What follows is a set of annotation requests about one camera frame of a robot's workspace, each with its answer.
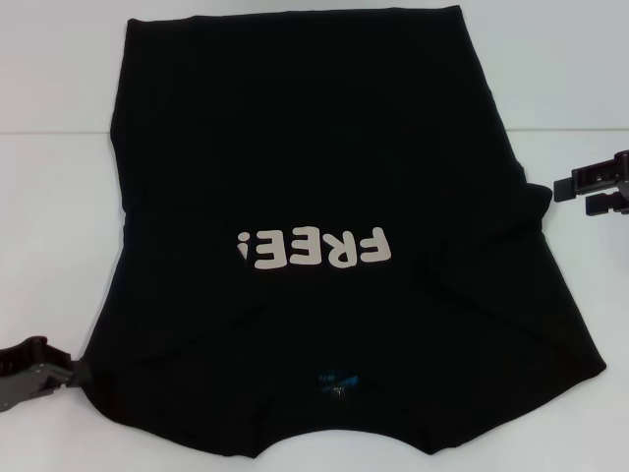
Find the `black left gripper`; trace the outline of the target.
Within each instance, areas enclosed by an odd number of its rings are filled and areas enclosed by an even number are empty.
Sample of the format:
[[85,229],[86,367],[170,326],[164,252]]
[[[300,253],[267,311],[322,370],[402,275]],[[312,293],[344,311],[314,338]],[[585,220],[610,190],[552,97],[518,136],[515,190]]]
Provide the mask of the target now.
[[92,379],[85,360],[45,367],[47,338],[33,336],[1,350],[1,412],[20,403],[49,395],[62,387],[83,387]]

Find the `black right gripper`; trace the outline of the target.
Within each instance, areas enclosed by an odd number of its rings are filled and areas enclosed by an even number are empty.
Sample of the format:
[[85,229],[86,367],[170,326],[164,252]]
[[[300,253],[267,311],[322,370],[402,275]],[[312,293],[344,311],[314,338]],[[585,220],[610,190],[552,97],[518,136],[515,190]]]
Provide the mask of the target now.
[[574,169],[571,176],[553,183],[553,196],[556,201],[569,201],[579,195],[614,187],[612,194],[596,194],[586,197],[587,216],[599,216],[610,211],[627,214],[629,212],[629,150],[614,155],[613,163],[599,163]]

